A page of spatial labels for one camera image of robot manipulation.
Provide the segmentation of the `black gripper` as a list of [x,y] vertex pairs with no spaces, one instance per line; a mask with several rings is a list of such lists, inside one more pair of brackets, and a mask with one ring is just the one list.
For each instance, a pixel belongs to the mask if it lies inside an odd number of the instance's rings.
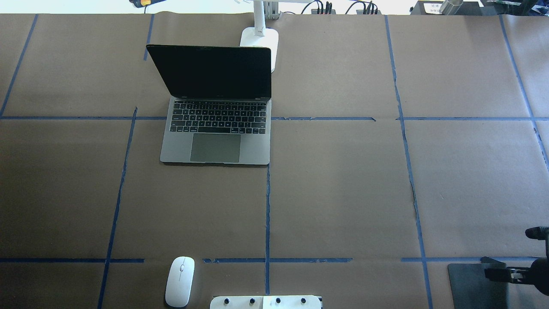
[[496,267],[485,269],[488,280],[497,283],[533,285],[539,292],[549,296],[549,263],[547,258],[535,260],[530,267]]

